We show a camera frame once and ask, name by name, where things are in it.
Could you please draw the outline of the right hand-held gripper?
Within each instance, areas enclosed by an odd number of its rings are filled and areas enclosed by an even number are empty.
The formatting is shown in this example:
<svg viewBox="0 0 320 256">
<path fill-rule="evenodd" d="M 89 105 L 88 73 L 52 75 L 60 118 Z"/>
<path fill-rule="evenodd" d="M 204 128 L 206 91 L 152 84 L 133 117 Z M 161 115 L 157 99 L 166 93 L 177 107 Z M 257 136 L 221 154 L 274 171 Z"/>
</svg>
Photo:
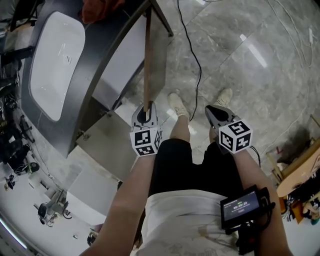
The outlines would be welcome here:
<svg viewBox="0 0 320 256">
<path fill-rule="evenodd" d="M 229 123 L 215 130 L 218 137 L 218 147 L 223 155 L 236 154 L 252 145 L 253 130 L 245 119 L 234 121 L 236 115 L 226 107 L 207 105 L 205 115 L 213 128 L 219 123 Z"/>
</svg>

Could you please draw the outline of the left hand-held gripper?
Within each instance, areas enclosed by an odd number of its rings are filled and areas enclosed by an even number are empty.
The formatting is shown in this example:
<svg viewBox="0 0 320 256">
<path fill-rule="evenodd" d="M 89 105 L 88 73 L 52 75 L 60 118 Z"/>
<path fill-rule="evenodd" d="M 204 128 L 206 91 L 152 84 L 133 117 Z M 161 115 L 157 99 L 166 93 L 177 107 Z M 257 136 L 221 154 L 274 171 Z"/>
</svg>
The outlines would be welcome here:
<svg viewBox="0 0 320 256">
<path fill-rule="evenodd" d="M 131 118 L 131 145 L 138 157 L 156 155 L 163 141 L 162 131 L 158 125 L 157 107 L 149 102 L 149 124 L 145 123 L 144 104 L 141 104 Z"/>
</svg>

